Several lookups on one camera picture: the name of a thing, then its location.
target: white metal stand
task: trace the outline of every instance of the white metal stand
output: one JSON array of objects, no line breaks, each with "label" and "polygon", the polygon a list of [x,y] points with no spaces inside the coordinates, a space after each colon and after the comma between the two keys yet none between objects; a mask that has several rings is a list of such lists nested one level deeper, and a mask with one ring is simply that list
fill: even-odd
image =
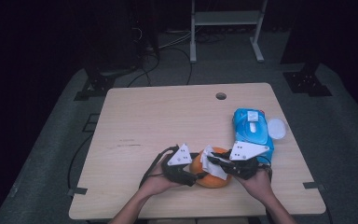
[{"label": "white metal stand", "polygon": [[195,63],[197,61],[196,26],[256,24],[255,36],[251,37],[250,40],[257,61],[259,63],[264,62],[264,57],[261,54],[260,47],[258,47],[257,40],[260,34],[261,25],[263,23],[264,15],[266,12],[267,1],[268,0],[263,0],[263,5],[260,10],[196,12],[195,9],[196,0],[192,0],[191,1],[190,61],[192,63]]}]

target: gray floor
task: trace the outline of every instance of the gray floor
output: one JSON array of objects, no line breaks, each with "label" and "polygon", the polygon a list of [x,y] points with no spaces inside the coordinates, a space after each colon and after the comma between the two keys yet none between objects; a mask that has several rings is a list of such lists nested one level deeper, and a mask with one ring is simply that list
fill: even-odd
[{"label": "gray floor", "polygon": [[[224,41],[198,45],[198,62],[193,64],[189,84],[269,83],[282,106],[297,143],[315,181],[326,190],[322,196],[335,223],[358,223],[358,105],[343,87],[339,76],[321,65],[317,77],[333,96],[309,97],[293,94],[282,72],[297,71],[302,64],[281,65],[289,33],[262,33],[259,44],[265,62],[257,63],[249,43],[250,34],[226,35]],[[160,44],[178,36],[162,35]],[[188,44],[175,46],[189,52]],[[148,57],[145,69],[156,64]],[[161,52],[158,67],[149,73],[153,86],[185,85],[190,65],[179,50]],[[138,75],[117,79],[115,88],[127,87]],[[12,191],[0,209],[0,223],[86,223],[68,217],[71,198],[66,195],[71,159],[90,133],[82,132],[89,114],[100,113],[103,97],[74,101],[87,76],[74,74],[52,111],[43,131],[24,164]],[[132,87],[147,86],[145,77]],[[75,186],[87,155],[88,141],[76,156],[71,173]],[[299,223],[329,223],[326,213],[296,216]]]}]

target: white round lid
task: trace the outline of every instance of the white round lid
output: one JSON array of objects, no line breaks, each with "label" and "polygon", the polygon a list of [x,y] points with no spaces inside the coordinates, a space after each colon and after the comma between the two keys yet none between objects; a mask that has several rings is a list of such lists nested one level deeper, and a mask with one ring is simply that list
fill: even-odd
[{"label": "white round lid", "polygon": [[273,139],[282,139],[286,135],[286,126],[281,119],[268,121],[268,135]]}]

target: hand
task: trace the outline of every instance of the hand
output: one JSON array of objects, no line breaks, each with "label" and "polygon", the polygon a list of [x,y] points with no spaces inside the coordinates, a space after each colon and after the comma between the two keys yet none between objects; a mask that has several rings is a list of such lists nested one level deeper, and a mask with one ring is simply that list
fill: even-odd
[{"label": "hand", "polygon": [[164,159],[165,157],[156,164],[149,177],[139,189],[149,196],[160,194],[170,188],[182,186],[181,184],[172,182],[162,174],[161,163]]},{"label": "hand", "polygon": [[248,193],[261,203],[266,203],[275,198],[269,181],[269,174],[266,170],[258,170],[257,173],[248,180],[235,176],[240,181]]}]

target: dark background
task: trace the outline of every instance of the dark background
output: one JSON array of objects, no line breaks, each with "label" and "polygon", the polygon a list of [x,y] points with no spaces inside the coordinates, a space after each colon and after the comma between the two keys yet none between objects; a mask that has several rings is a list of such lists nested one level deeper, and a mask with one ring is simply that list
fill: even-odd
[{"label": "dark background", "polygon": [[[211,1],[211,6],[230,10],[257,7],[257,2]],[[62,90],[89,58],[112,69],[130,67],[140,54],[131,27],[151,22],[159,32],[189,29],[190,1],[154,3],[152,16],[134,0],[0,0],[0,205]],[[198,9],[208,5],[197,3]],[[112,17],[101,17],[102,8]],[[358,103],[358,3],[269,0],[263,30],[289,28],[282,62],[303,63],[316,49]]]}]

